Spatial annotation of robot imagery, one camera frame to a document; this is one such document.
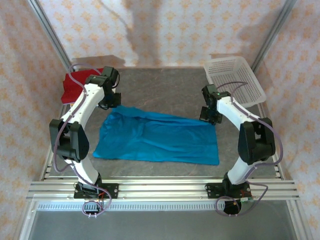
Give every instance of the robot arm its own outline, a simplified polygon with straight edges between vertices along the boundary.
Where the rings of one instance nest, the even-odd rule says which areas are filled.
[[[275,154],[275,139],[271,130],[255,119],[260,119],[240,106],[242,111],[232,103],[229,92],[218,92],[214,84],[207,85],[202,89],[202,94],[207,107],[202,107],[200,120],[213,125],[221,123],[222,117],[227,117],[239,130],[238,154],[239,157],[231,170],[223,180],[223,196],[239,197],[239,192],[249,187],[246,183],[247,173],[256,165]],[[269,118],[261,121],[272,126]]]
[[[90,75],[84,85],[86,93],[82,91],[72,108],[61,119],[53,119],[49,125],[51,147],[54,150],[55,139],[63,123],[79,107],[59,138],[57,155],[63,158],[66,163],[71,164],[71,167],[75,168],[80,176],[95,186],[101,186],[102,180],[88,157],[89,141],[84,129],[97,105],[106,110],[121,104],[121,94],[114,93],[113,87],[118,77],[119,72],[113,67],[104,67],[101,75]],[[86,94],[86,98],[80,106],[84,94]],[[76,189],[85,193],[88,198],[95,198],[99,195],[99,190],[86,184],[81,178],[78,178]]]

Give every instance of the blue towel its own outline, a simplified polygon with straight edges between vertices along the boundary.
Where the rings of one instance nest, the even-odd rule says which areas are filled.
[[[218,165],[215,127],[207,122],[118,106],[100,129],[96,158]]]

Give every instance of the gray floor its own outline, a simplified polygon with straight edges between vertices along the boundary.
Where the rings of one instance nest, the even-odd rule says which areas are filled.
[[[250,213],[204,211],[37,211],[30,240],[295,240],[286,201],[261,201]]]
[[[203,68],[187,69],[121,69],[121,82],[117,92],[122,104],[144,111],[199,119],[205,105],[201,89],[208,84]],[[259,115],[257,106],[249,111]],[[85,128],[90,142],[90,159],[103,178],[111,176],[213,176],[223,177],[238,158],[239,131],[225,117],[216,125],[220,164],[218,166],[181,162],[147,162],[133,160],[106,160],[92,156],[99,141],[99,129],[110,110],[96,108]],[[62,174],[51,170],[51,176],[74,176],[71,169]],[[252,176],[273,177],[273,166],[258,169]]]

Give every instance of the red towel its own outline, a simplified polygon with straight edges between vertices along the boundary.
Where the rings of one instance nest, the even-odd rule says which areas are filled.
[[[102,73],[103,68],[98,68],[98,70]],[[83,71],[75,71],[72,72],[71,75],[72,77],[74,77],[75,80],[79,81],[82,84],[85,84],[87,77],[89,77],[90,75],[98,75],[98,73],[95,70],[90,69]],[[61,97],[61,101],[63,104],[74,103],[82,92],[82,88],[74,81],[72,81],[68,74],[65,75],[63,81],[63,89],[64,93]]]

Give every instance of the white basket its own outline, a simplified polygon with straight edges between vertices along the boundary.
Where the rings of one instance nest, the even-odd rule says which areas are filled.
[[[267,97],[255,74],[242,56],[216,58],[204,64],[206,78],[216,87],[230,82],[247,82],[234,92],[234,98],[244,107],[263,103]],[[219,88],[219,92],[231,93],[240,83],[228,84]]]

